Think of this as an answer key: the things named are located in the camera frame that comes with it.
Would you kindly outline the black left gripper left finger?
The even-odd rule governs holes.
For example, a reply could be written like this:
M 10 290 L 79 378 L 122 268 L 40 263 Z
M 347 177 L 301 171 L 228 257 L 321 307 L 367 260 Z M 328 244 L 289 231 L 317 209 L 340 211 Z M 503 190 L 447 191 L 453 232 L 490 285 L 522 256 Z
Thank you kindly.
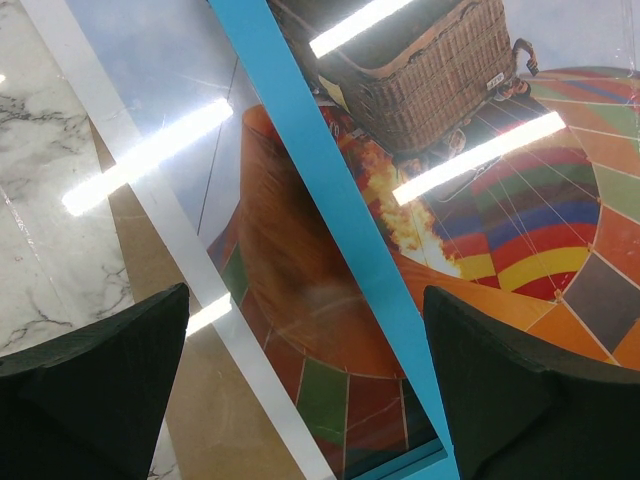
M 188 321 L 179 283 L 2 357 L 2 478 L 146 478 Z

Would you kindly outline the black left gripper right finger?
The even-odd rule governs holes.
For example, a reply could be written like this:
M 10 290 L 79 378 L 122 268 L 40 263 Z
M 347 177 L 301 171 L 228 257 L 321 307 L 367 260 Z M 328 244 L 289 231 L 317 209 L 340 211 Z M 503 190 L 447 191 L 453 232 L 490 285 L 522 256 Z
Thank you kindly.
M 428 286 L 423 319 L 463 479 L 636 479 L 639 374 Z

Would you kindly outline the blue picture frame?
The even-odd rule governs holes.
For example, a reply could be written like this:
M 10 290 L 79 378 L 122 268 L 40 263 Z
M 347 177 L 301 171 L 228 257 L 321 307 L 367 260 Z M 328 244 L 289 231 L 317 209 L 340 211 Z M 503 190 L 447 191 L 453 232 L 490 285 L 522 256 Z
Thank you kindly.
M 415 479 L 456 479 L 424 321 L 264 1 L 211 4 L 444 447 Z

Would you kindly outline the hot air balloon photo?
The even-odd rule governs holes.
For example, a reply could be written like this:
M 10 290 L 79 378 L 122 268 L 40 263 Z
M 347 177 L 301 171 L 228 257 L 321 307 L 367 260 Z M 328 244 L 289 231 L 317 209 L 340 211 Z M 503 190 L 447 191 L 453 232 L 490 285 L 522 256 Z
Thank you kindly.
M 639 5 L 264 1 L 419 313 L 437 286 L 582 356 L 639 365 Z M 211 103 L 163 160 L 294 416 L 304 476 L 413 475 L 429 417 L 209 1 L 28 1 L 112 157 Z

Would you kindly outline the clear glass pane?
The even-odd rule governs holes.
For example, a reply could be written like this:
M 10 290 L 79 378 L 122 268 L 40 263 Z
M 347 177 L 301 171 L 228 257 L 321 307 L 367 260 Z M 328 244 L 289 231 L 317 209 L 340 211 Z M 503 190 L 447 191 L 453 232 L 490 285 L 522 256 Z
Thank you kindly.
M 1 352 L 134 302 L 111 202 L 195 136 L 177 120 L 100 163 L 89 117 L 17 1 L 1 5 Z

